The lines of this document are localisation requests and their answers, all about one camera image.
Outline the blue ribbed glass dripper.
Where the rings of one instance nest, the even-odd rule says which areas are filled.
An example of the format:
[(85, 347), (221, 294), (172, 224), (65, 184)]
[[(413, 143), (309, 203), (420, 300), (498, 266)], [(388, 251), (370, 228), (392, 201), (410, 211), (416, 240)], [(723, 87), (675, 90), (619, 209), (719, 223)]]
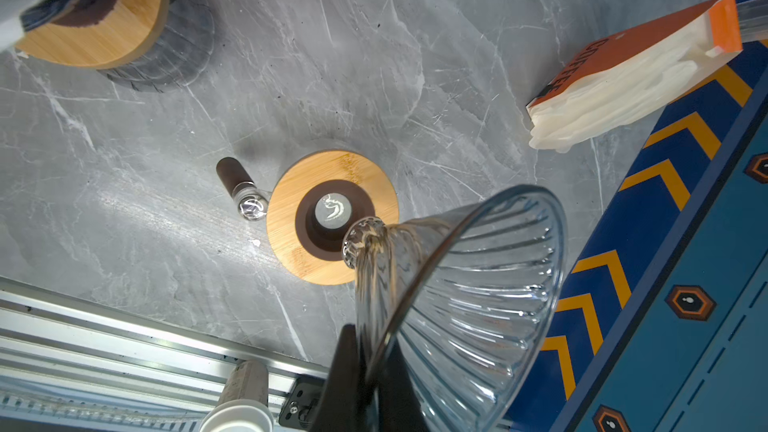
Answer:
[(23, 30), (31, 32), (53, 22), (60, 16), (70, 12), (74, 5), (75, 0), (39, 0), (34, 6), (30, 6), (21, 14), (20, 20)]

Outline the orange coffee filter pack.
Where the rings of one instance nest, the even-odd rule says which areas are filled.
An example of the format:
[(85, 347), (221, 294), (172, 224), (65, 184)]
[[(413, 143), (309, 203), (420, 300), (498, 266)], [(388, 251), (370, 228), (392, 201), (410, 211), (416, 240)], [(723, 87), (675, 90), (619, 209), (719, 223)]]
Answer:
[(742, 50), (736, 0), (708, 0), (594, 41), (527, 104), (529, 144), (566, 151), (629, 125)]

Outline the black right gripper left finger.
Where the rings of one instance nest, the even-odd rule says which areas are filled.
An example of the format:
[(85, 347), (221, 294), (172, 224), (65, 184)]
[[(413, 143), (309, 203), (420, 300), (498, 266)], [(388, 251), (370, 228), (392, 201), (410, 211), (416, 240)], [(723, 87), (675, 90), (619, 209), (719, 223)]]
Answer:
[(342, 327), (332, 365), (325, 382), (311, 432), (362, 430), (361, 390), (364, 364), (356, 327)]

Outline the ribbed glass coffee server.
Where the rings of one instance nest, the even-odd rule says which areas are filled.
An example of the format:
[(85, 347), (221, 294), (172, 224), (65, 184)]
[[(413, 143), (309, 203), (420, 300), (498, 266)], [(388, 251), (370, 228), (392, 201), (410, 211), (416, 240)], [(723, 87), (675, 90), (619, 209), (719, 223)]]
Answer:
[(169, 0), (165, 26), (150, 49), (100, 74), (136, 92), (166, 93), (185, 88), (203, 74), (214, 42), (215, 21), (207, 0)]

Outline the bamboo dripper ring stand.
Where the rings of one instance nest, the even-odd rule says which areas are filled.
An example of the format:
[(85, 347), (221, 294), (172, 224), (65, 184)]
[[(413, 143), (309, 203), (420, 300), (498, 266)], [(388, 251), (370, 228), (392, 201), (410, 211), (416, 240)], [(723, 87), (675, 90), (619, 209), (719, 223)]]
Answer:
[(110, 69), (146, 53), (165, 26), (169, 0), (75, 0), (73, 9), (14, 46), (59, 65)]

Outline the grey ribbed glass dripper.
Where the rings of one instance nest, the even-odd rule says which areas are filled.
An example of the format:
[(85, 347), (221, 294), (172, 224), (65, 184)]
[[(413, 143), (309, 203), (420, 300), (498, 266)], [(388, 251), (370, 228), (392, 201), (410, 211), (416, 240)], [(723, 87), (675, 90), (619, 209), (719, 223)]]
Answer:
[(356, 222), (361, 398), (378, 430), (378, 376), (402, 352), (428, 431), (489, 431), (513, 403), (566, 278), (566, 220), (549, 190), (518, 185), (425, 218)]

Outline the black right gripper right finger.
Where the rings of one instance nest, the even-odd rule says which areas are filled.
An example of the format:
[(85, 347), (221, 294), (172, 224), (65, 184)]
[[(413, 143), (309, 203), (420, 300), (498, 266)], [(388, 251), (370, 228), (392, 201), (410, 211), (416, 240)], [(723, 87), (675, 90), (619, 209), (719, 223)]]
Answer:
[(383, 432), (427, 432), (405, 358), (393, 347), (378, 376), (377, 426)]

